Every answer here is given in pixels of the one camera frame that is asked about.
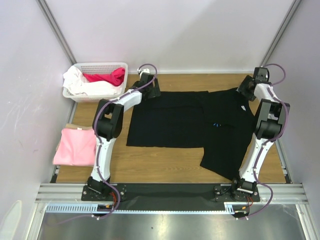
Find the black t-shirt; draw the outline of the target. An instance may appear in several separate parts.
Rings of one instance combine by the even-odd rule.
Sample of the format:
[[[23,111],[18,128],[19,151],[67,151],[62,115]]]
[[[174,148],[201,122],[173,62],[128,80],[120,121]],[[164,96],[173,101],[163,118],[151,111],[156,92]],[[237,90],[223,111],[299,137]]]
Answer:
[[[236,88],[163,91],[133,108],[127,146],[203,148],[200,166],[233,180],[253,136],[255,117]]]

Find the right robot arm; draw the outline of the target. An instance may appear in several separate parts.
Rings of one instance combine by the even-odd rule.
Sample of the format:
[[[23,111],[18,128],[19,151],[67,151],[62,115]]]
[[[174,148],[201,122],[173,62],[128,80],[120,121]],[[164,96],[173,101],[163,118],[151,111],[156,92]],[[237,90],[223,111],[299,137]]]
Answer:
[[[269,66],[279,67],[283,72],[282,79],[277,83],[270,82]],[[252,102],[257,99],[259,106],[254,116],[253,146],[230,188],[230,195],[236,201],[249,199],[258,193],[257,185],[261,184],[259,173],[265,157],[287,127],[291,105],[274,92],[274,86],[285,78],[284,68],[271,63],[256,67],[253,76],[246,76],[237,89],[247,100]]]

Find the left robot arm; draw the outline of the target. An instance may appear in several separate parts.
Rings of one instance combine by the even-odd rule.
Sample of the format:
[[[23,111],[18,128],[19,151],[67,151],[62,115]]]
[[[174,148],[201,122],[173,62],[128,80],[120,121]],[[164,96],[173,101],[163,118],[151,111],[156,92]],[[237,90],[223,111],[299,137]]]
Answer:
[[[159,97],[156,74],[147,69],[139,72],[139,80],[119,97],[99,101],[92,128],[96,136],[95,161],[83,188],[83,201],[104,201],[117,189],[110,185],[113,147],[123,128],[124,113],[143,100]]]

